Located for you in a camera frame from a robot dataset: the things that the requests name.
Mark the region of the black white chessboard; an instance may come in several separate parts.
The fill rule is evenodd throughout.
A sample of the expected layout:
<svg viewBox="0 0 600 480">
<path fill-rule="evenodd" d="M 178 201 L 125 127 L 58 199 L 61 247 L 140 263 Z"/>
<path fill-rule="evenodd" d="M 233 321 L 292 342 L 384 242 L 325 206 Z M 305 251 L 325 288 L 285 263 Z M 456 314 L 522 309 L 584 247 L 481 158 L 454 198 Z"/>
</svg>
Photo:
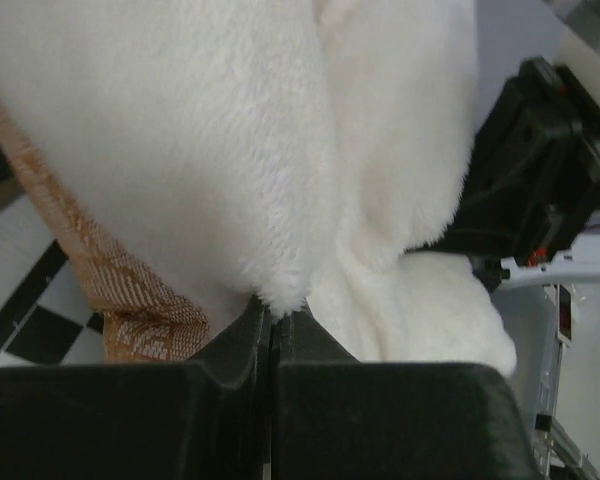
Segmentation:
<svg viewBox="0 0 600 480">
<path fill-rule="evenodd" d="M 102 328 L 0 151 L 0 367 L 100 363 Z"/>
</svg>

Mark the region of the beige fabric pet tent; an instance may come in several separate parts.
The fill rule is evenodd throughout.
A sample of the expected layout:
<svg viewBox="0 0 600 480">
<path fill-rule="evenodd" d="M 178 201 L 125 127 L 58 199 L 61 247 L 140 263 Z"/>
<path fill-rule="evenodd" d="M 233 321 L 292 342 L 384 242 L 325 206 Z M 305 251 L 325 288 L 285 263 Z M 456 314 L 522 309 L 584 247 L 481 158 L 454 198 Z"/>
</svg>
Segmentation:
<svg viewBox="0 0 600 480">
<path fill-rule="evenodd" d="M 109 361 L 186 360 L 209 343 L 204 313 L 82 211 L 1 105 L 0 149 L 68 256 L 89 305 L 103 314 Z"/>
</svg>

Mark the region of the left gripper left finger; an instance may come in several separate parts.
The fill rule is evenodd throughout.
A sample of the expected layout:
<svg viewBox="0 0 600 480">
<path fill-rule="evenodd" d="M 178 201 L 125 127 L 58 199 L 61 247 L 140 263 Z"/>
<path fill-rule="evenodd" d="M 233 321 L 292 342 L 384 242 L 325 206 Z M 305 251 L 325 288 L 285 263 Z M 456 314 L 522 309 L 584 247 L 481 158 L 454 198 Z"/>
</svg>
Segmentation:
<svg viewBox="0 0 600 480">
<path fill-rule="evenodd" d="M 0 368 L 0 479 L 259 479 L 269 312 L 187 361 Z"/>
</svg>

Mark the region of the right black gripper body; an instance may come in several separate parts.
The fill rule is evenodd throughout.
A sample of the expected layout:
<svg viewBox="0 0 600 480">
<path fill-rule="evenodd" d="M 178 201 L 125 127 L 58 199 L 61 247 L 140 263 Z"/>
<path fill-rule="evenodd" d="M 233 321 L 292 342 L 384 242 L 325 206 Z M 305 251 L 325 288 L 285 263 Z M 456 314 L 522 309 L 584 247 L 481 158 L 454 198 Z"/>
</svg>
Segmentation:
<svg viewBox="0 0 600 480">
<path fill-rule="evenodd" d="M 430 250 L 550 261 L 600 210 L 600 107 L 565 65 L 525 60 L 475 137 L 458 210 Z"/>
</svg>

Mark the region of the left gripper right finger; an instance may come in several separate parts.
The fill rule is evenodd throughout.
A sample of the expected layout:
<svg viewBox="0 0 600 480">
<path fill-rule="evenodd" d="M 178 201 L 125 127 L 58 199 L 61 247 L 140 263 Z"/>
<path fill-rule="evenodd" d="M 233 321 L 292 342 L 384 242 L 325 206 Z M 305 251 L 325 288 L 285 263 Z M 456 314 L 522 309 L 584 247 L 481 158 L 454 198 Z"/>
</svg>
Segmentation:
<svg viewBox="0 0 600 480">
<path fill-rule="evenodd" d="M 536 479 L 513 393 L 472 363 L 360 363 L 313 318 L 276 329 L 276 479 Z"/>
</svg>

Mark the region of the white fluffy cushion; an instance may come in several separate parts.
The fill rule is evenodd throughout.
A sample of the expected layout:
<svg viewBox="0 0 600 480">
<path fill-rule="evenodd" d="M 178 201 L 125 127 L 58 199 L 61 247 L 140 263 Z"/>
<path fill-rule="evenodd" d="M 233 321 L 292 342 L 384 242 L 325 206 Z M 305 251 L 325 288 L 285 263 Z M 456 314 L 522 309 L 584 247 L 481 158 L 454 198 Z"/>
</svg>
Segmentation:
<svg viewBox="0 0 600 480">
<path fill-rule="evenodd" d="M 512 374 L 469 260 L 429 248 L 477 89 L 472 1 L 0 1 L 0 105 L 210 341 L 258 298 L 362 361 Z"/>
</svg>

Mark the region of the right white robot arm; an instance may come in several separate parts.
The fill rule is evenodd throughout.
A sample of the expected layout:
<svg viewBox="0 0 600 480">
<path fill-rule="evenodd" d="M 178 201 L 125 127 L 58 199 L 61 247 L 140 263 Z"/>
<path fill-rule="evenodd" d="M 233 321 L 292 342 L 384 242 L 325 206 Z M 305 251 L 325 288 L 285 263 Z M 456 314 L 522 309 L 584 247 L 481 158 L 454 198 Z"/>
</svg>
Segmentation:
<svg viewBox="0 0 600 480">
<path fill-rule="evenodd" d="M 489 291 L 600 282 L 600 107 L 541 57 L 509 78 L 475 137 L 454 221 L 431 250 L 464 255 Z"/>
</svg>

